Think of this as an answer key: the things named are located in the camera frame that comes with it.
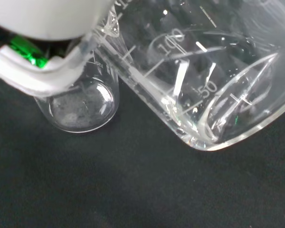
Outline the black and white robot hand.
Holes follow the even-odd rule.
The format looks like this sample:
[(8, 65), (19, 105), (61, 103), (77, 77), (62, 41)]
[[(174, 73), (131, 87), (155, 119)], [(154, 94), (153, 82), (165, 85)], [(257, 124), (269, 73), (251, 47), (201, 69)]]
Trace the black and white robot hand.
[(37, 97), (66, 91), (97, 42), (112, 0), (0, 0), (0, 79)]

